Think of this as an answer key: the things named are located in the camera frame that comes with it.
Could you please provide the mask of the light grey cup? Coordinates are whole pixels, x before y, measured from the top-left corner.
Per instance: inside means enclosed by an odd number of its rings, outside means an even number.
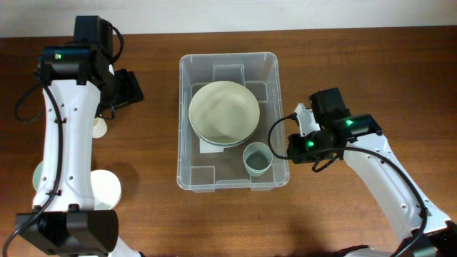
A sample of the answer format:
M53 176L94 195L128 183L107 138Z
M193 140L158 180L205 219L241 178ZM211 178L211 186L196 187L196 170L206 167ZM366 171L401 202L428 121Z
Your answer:
M273 154L270 148L261 142L250 143L243 151L243 164L254 169L264 169L271 166Z

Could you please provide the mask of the mint green cup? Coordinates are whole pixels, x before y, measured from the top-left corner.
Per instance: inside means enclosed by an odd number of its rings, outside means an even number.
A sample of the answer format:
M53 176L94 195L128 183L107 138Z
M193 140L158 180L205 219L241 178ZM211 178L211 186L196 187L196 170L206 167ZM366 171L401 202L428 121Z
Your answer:
M250 166L246 166L245 167L246 169L246 172L250 175L250 176L253 176L253 177L259 177L259 176L262 176L264 175L268 170L271 169L271 167L266 167L264 169L254 169L254 168L251 168Z

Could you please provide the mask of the dark blue bowl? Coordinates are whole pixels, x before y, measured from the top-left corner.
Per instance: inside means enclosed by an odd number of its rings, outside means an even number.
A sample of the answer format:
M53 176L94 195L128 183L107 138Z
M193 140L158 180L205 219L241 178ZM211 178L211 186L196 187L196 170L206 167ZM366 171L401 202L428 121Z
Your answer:
M242 143L248 141L248 140L255 134L257 128L258 128L258 127L256 127L256 128L253 130L253 132L250 133L246 138L241 139L241 140L238 140L238 141L234 141L234 142L232 142L232 143L216 143L216 142L213 142L213 141L210 141L210 140L204 138L204 137L201 136L199 133L197 133L194 129L192 129L192 130L193 130L193 132L194 132L202 141L204 141L204 142L206 142L206 143L209 143L209 144L211 144L211 145L213 145L213 146L218 146L218 147L223 147L223 148L230 148L230 147L234 147L234 146L241 145Z

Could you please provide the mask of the cream bowl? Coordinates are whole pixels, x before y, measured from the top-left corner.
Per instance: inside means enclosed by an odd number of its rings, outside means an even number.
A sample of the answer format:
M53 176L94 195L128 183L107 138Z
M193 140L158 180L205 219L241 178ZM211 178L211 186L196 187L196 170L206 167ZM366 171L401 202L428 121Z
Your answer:
M232 81L216 81L199 89L189 104L191 127L216 143L246 138L258 126L260 106L254 94Z

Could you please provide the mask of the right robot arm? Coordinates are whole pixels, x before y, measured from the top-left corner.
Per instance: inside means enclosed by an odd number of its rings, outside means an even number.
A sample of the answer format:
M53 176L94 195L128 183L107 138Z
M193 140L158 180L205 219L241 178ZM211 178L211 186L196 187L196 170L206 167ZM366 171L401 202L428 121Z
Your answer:
M300 131L288 138L288 159L312 163L315 173L338 159L352 168L400 243L395 256L455 256L456 223L408 175L372 115L352 115L337 88L312 94L309 103L289 116Z

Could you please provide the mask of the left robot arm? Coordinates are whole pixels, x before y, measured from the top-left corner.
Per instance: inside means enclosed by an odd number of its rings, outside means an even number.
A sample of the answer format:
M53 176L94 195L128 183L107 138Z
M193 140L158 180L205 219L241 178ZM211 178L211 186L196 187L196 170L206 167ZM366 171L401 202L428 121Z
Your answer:
M35 72L44 94L43 169L29 213L14 235L49 256L136 256L119 236L114 210L98 210L91 186L93 122L140 102L133 72L114 70L121 33L99 16L77 16L71 42L47 46Z

